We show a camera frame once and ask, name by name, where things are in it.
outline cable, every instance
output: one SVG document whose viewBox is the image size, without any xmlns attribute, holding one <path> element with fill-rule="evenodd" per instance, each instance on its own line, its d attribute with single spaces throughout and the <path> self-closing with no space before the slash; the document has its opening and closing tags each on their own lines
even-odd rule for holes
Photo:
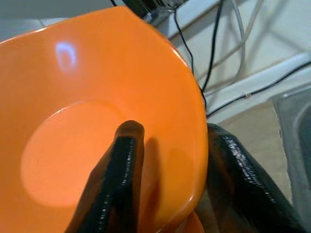
<svg viewBox="0 0 311 233">
<path fill-rule="evenodd" d="M 117 4 L 116 4 L 116 2 L 114 1 L 114 0 L 110 0 L 111 1 L 111 4 L 113 5 L 113 6 L 117 6 Z"/>
<path fill-rule="evenodd" d="M 246 32 L 245 32 L 245 36 L 244 36 L 243 40 L 240 41 L 240 43 L 239 43 L 236 47 L 234 47 L 227 55 L 225 55 L 225 56 L 224 56 L 223 58 L 221 58 L 219 61 L 215 62 L 214 65 L 213 65 L 213 68 L 219 66 L 222 62 L 224 62 L 224 61 L 225 61 L 226 59 L 228 59 L 231 55 L 233 55 L 236 51 L 238 51 L 239 48 L 240 48 L 243 44 L 245 44 L 245 42 L 247 41 L 247 39 L 248 39 L 248 37 L 249 37 L 249 35 L 250 35 L 251 31 L 252 31 L 252 28 L 253 28 L 253 26 L 254 26 L 254 22 L 255 22 L 255 20 L 256 20 L 256 17 L 257 17 L 257 15 L 258 15 L 258 12 L 259 12 L 259 10 L 260 10 L 262 4 L 263 4 L 263 1 L 264 1 L 264 0 L 258 0 L 258 1 L 257 1 L 256 6 L 255 6 L 255 8 L 254 8 L 254 11 L 253 11 L 253 13 L 252 13 L 252 15 L 251 15 L 251 18 L 250 18 L 250 20 L 249 20 L 248 26 L 247 26 L 247 28 L 246 28 Z"/>
<path fill-rule="evenodd" d="M 186 50 L 188 51 L 188 53 L 189 53 L 189 55 L 190 55 L 190 59 L 191 59 L 191 71 L 192 71 L 192 74 L 194 75 L 193 54 L 192 54 L 190 48 L 188 47 L 188 45 L 187 45 L 187 43 L 186 43 L 186 40 L 185 40 L 185 38 L 184 38 L 184 35 L 183 35 L 183 33 L 182 33 L 181 29 L 180 29 L 180 26 L 179 26 L 179 24 L 178 24 L 178 21 L 177 21 L 177 12 L 176 12 L 176 10 L 174 11 L 174 21 L 175 21 L 176 27 L 177 27 L 177 29 L 178 29 L 179 35 L 180 35 L 180 37 L 181 37 L 181 40 L 182 40 L 184 46 L 186 47 Z M 198 87 L 199 87 L 199 89 L 200 89 L 201 96 L 202 96 L 203 101 L 204 101 L 204 109 L 205 109 L 205 111 L 206 111 L 206 106 L 207 106 L 206 98 L 205 98 L 205 96 L 204 96 L 204 94 L 203 94 L 203 90 L 200 88 L 199 84 L 198 84 Z"/>
<path fill-rule="evenodd" d="M 209 113 L 209 114 L 207 115 L 207 117 L 210 117 L 211 115 L 215 114 L 215 113 L 218 112 L 219 110 L 221 110 L 221 109 L 227 107 L 228 105 L 230 105 L 230 104 L 232 104 L 232 103 L 234 103 L 234 102 L 236 102 L 236 101 L 238 101 L 238 100 L 246 99 L 246 98 L 248 98 L 248 97 L 250 97 L 250 96 L 252 96 L 252 95 L 258 94 L 259 92 L 265 91 L 265 90 L 267 90 L 267 89 L 269 89 L 269 88 L 271 88 L 271 87 L 277 85 L 277 84 L 280 83 L 281 81 L 287 79 L 288 77 L 290 77 L 290 76 L 293 75 L 294 73 L 300 71 L 300 70 L 303 69 L 303 68 L 308 67 L 309 65 L 311 65 L 311 61 L 308 61 L 308 62 L 306 62 L 306 63 L 304 63 L 304 64 L 302 64 L 302 65 L 296 67 L 295 69 L 293 69 L 293 70 L 291 70 L 290 72 L 288 72 L 287 74 L 285 74 L 283 77 L 279 78 L 278 80 L 274 81 L 273 83 L 271 83 L 271 84 L 269 84 L 269 85 L 267 85 L 267 86 L 264 86 L 264 87 L 262 87 L 262 88 L 259 88 L 258 90 L 253 91 L 253 92 L 250 92 L 250 93 L 247 93 L 247 94 L 245 94 L 245 95 L 241 95 L 241 96 L 239 96 L 239 97 L 236 97 L 235 99 L 233 99 L 233 100 L 231 100 L 231 101 L 225 103 L 224 105 L 222 105 L 222 106 L 216 108 L 214 111 L 212 111 L 211 113 Z"/>
<path fill-rule="evenodd" d="M 231 0 L 231 4 L 232 4 L 232 8 L 234 10 L 235 16 L 237 18 L 237 22 L 238 22 L 238 26 L 239 26 L 239 30 L 240 30 L 241 41 L 242 41 L 243 38 L 245 38 L 245 33 L 244 33 L 244 26 L 243 26 L 243 21 L 242 21 L 242 17 L 241 17 L 241 14 L 240 14 L 240 10 L 239 10 L 237 2 L 235 0 Z M 238 75 L 240 74 L 240 72 L 242 71 L 242 69 L 244 67 L 245 51 L 246 51 L 245 43 L 243 43 L 242 46 L 241 46 L 241 62 L 240 62 L 240 67 L 239 67 L 235 77 L 238 77 Z"/>
<path fill-rule="evenodd" d="M 184 35 L 183 35 L 183 33 L 182 33 L 181 29 L 180 29 L 180 26 L 179 26 L 179 24 L 178 24 L 178 21 L 177 21 L 177 12 L 176 12 L 176 10 L 174 11 L 174 21 L 175 21 L 176 27 L 177 27 L 177 29 L 178 29 L 180 38 L 181 38 L 181 40 L 182 40 L 184 46 L 186 47 L 186 50 L 188 51 L 188 53 L 189 53 L 189 55 L 190 55 L 190 59 L 191 59 L 191 71 L 192 71 L 192 74 L 194 74 L 194 69 L 193 69 L 193 55 L 192 55 L 192 52 L 191 52 L 191 50 L 189 49 L 189 47 L 188 47 L 188 45 L 187 45 L 187 43 L 186 43 L 186 40 L 185 40 L 185 38 L 184 38 Z"/>
<path fill-rule="evenodd" d="M 209 67 L 208 67 L 208 72 L 207 72 L 207 77 L 205 79 L 205 82 L 203 84 L 203 88 L 202 91 L 204 92 L 206 85 L 210 79 L 210 75 L 212 72 L 212 66 L 213 66 L 213 62 L 214 62 L 214 56 L 215 56 L 215 44 L 216 44 L 216 37 L 217 37 L 217 31 L 218 31 L 218 24 L 219 24 L 219 19 L 220 19 L 220 15 L 222 12 L 222 8 L 223 8 L 223 4 L 224 4 L 224 0 L 220 0 L 219 1 L 219 6 L 217 9 L 217 14 L 216 14 L 216 19 L 215 19 L 215 26 L 214 26 L 214 32 L 213 32 L 213 38 L 212 38 L 212 45 L 211 45 L 211 54 L 210 54 L 210 60 L 209 60 Z"/>
</svg>

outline gray surface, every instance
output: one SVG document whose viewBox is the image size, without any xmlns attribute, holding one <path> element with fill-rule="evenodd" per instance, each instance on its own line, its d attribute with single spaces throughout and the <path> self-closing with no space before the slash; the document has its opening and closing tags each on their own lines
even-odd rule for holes
<svg viewBox="0 0 311 233">
<path fill-rule="evenodd" d="M 67 18 L 111 7 L 110 0 L 1 0 L 1 19 Z"/>
<path fill-rule="evenodd" d="M 288 161 L 293 206 L 311 232 L 311 84 L 274 98 Z"/>
</svg>

